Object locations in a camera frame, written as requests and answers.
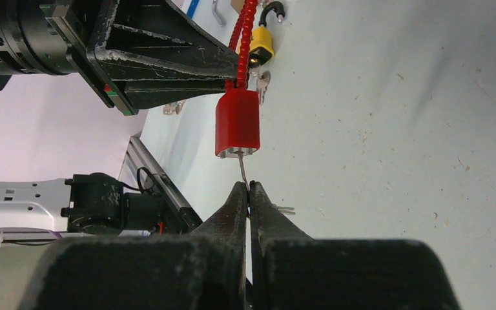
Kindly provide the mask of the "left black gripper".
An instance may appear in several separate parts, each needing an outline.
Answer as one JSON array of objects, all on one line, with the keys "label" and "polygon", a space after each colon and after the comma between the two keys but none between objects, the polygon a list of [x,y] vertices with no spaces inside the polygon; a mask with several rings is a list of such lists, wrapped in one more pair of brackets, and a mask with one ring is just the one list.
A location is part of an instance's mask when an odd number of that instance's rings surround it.
[{"label": "left black gripper", "polygon": [[237,54],[172,1],[42,1],[40,9],[67,61],[124,116],[222,94],[236,76]]}]

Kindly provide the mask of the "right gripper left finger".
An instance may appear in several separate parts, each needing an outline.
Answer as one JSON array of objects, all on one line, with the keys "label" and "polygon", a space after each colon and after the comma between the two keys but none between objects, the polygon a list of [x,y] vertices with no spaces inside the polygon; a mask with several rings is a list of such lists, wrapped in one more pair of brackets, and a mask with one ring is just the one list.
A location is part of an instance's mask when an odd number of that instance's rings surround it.
[{"label": "right gripper left finger", "polygon": [[20,309],[245,309],[247,188],[188,234],[65,238],[42,255]]}]

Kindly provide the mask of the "yellow black padlock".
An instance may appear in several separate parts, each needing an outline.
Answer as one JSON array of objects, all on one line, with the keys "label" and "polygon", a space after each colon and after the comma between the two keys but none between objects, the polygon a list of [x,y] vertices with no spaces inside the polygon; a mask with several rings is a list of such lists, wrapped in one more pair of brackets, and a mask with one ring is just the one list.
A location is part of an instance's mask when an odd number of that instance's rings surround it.
[{"label": "yellow black padlock", "polygon": [[248,69],[258,68],[266,64],[275,55],[272,33],[267,29],[267,16],[269,13],[273,12],[279,23],[286,16],[285,7],[281,1],[260,1],[260,4],[262,12],[258,26],[253,30],[251,36]]}]

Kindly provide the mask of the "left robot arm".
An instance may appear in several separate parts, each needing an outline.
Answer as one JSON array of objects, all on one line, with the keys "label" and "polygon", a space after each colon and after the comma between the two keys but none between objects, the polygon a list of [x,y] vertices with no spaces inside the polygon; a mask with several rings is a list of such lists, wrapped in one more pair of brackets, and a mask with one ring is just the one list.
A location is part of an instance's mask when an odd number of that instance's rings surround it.
[{"label": "left robot arm", "polygon": [[172,1],[0,1],[0,245],[199,226],[164,173],[107,165],[141,147],[127,118],[222,94],[237,64]]}]

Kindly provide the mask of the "red cable padlock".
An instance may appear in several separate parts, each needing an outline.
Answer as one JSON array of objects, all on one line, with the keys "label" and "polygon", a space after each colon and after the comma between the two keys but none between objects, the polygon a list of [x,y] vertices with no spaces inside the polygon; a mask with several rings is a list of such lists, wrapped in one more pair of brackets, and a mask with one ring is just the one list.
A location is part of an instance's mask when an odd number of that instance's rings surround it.
[{"label": "red cable padlock", "polygon": [[258,93],[247,89],[251,36],[257,1],[245,1],[229,41],[238,51],[236,77],[225,82],[216,106],[215,155],[219,158],[252,155],[260,148]]}]

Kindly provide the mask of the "silver key pair front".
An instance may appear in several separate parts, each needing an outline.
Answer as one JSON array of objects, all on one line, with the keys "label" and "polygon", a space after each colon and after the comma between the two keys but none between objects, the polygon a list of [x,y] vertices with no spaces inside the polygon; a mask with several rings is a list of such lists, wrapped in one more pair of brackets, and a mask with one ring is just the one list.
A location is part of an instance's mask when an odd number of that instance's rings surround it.
[{"label": "silver key pair front", "polygon": [[265,100],[265,93],[271,81],[271,73],[268,70],[261,71],[261,67],[256,67],[250,69],[250,75],[255,79],[259,104],[263,105]]}]

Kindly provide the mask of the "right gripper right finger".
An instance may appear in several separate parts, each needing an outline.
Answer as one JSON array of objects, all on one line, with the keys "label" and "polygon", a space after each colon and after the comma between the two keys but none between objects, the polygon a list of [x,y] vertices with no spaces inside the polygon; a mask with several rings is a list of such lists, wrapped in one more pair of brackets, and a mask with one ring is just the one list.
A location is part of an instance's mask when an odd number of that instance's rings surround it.
[{"label": "right gripper right finger", "polygon": [[435,252],[410,239],[316,239],[250,184],[255,309],[459,309]]}]

